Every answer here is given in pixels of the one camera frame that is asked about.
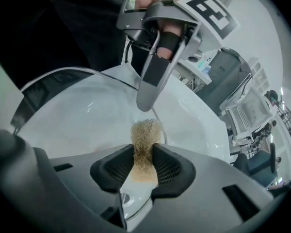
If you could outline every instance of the chair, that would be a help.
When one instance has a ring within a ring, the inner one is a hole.
[[[233,166],[268,187],[277,177],[275,144],[271,143],[270,153],[260,150],[250,159],[243,153],[239,154]]]

